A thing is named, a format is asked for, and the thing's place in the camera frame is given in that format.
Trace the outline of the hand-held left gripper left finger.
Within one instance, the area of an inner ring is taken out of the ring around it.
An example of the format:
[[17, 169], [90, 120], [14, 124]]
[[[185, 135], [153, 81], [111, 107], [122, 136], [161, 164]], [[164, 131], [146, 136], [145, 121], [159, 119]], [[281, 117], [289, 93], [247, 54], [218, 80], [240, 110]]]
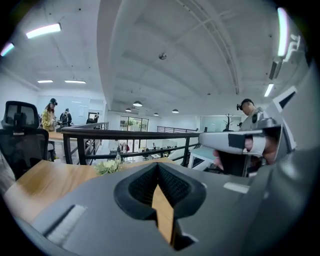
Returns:
[[95, 177], [42, 210], [32, 226], [59, 249], [80, 256], [174, 256], [152, 207], [153, 162]]

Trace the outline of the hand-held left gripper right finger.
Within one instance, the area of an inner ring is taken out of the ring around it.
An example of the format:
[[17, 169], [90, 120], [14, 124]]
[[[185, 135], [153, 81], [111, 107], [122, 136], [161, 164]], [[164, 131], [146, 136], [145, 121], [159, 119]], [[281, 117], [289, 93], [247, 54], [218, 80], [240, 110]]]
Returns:
[[175, 248], [161, 256], [305, 255], [302, 234], [317, 181], [317, 148], [264, 166], [252, 181], [210, 173], [205, 200], [175, 221]]

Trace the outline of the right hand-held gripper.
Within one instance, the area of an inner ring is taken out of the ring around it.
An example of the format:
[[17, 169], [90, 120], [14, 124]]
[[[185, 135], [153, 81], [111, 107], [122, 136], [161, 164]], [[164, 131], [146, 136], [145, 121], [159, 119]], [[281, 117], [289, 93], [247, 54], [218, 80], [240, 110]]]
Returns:
[[262, 166], [269, 166], [263, 157], [266, 137], [275, 138], [278, 147], [275, 161], [297, 148], [293, 129], [290, 127], [289, 114], [293, 109], [297, 89], [291, 87], [271, 100], [257, 122], [257, 128], [246, 131], [203, 132], [199, 143], [219, 151], [224, 174], [249, 176], [257, 173]]

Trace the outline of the person's right hand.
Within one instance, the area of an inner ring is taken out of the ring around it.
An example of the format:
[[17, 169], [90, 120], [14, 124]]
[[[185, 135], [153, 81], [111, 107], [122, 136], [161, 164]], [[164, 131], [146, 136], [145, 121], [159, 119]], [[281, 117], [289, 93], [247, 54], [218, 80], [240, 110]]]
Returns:
[[[245, 139], [245, 148], [247, 151], [251, 151], [254, 145], [253, 138], [247, 137]], [[265, 144], [264, 144], [264, 151], [263, 151], [263, 158], [265, 159], [268, 165], [272, 165], [275, 162], [276, 153], [278, 149], [278, 141], [273, 138], [266, 136], [265, 137]], [[224, 170], [222, 165], [219, 152], [217, 150], [213, 151], [213, 156], [215, 157], [214, 164], [218, 166], [221, 170]]]

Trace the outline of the light blue table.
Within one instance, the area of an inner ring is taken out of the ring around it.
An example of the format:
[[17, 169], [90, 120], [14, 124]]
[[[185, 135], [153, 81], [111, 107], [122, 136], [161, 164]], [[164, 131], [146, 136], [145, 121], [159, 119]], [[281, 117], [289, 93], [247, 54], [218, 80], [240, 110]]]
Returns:
[[[195, 159], [203, 160], [203, 162], [193, 167]], [[190, 151], [189, 163], [187, 167], [189, 169], [204, 171], [214, 163], [215, 159], [216, 157], [214, 156], [214, 150], [212, 148], [201, 146]]]

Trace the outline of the black coat rack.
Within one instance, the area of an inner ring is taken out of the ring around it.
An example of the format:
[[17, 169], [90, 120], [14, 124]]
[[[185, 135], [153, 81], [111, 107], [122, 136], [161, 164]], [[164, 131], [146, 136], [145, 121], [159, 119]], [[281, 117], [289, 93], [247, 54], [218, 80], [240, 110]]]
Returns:
[[232, 120], [231, 120], [231, 118], [233, 117], [233, 115], [230, 115], [229, 113], [228, 114], [226, 114], [225, 115], [226, 116], [226, 118], [227, 118], [227, 120], [224, 120], [224, 122], [225, 122], [225, 128], [224, 128], [224, 132], [232, 132], [232, 130], [230, 130], [230, 126], [232, 125]]

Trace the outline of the black metal railing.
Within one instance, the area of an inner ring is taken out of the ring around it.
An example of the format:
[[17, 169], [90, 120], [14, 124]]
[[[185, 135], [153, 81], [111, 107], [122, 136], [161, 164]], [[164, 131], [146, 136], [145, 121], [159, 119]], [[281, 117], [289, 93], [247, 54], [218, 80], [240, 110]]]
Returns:
[[157, 126], [158, 133], [197, 133], [197, 129], [176, 128], [168, 126]]
[[96, 141], [102, 140], [167, 140], [167, 139], [184, 139], [184, 145], [173, 148], [163, 148], [159, 150], [145, 150], [143, 152], [122, 153], [122, 158], [137, 157], [160, 154], [165, 152], [172, 152], [183, 150], [183, 154], [174, 158], [174, 160], [182, 159], [182, 165], [187, 165], [187, 158], [191, 147], [197, 147], [199, 142], [191, 143], [191, 139], [198, 138], [198, 133], [170, 133], [170, 132], [147, 132], [147, 131], [120, 131], [108, 130], [106, 122], [91, 123], [84, 125], [76, 125], [71, 127], [64, 127], [61, 129], [63, 135], [64, 156], [67, 164], [72, 164], [72, 154], [78, 152], [78, 163], [80, 165], [91, 165], [94, 160], [112, 159], [114, 154], [97, 154]]

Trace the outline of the green and white flower bunch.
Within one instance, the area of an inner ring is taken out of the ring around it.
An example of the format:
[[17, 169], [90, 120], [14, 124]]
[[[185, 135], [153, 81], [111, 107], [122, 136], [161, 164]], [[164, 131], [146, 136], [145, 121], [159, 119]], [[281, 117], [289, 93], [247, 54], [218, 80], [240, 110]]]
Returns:
[[121, 161], [118, 159], [99, 162], [94, 166], [95, 172], [99, 176], [112, 174], [121, 170]]

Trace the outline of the glass door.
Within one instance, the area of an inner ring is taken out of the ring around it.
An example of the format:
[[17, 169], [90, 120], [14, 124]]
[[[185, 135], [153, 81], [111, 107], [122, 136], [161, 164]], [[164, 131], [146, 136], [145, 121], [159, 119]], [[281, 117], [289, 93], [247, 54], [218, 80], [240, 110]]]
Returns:
[[147, 132], [149, 119], [129, 116], [120, 117], [120, 130], [130, 132]]

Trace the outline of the wooden topped desk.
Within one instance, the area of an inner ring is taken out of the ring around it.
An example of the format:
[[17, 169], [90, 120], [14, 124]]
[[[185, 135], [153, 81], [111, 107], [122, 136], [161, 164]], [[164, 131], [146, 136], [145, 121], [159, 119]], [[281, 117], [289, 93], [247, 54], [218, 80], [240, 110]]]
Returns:
[[53, 142], [63, 142], [64, 141], [64, 135], [60, 132], [56, 131], [50, 131], [49, 133], [49, 141]]

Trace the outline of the grey ceiling mounted unit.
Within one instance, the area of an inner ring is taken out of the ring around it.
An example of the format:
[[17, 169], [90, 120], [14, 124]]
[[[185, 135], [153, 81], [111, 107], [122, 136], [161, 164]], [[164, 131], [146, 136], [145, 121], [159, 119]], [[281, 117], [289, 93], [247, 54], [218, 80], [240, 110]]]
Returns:
[[269, 72], [269, 79], [270, 80], [275, 80], [278, 77], [278, 75], [280, 73], [280, 69], [282, 67], [283, 59], [284, 58], [281, 56], [276, 56], [273, 58], [271, 69]]

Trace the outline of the black mesh office chair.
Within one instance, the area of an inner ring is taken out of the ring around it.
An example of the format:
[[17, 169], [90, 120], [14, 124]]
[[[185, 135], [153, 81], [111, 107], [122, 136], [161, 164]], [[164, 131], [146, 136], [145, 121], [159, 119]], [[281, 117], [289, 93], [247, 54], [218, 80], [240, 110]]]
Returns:
[[47, 160], [49, 133], [40, 128], [35, 105], [7, 101], [0, 129], [0, 151], [18, 180], [42, 160]]

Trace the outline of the wall whiteboard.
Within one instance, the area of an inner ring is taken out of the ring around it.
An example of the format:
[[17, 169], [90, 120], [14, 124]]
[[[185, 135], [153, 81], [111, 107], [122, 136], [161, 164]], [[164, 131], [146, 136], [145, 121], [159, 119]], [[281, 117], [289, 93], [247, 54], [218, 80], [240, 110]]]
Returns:
[[89, 108], [90, 100], [88, 98], [76, 98], [71, 100], [70, 112], [73, 118], [85, 117]]

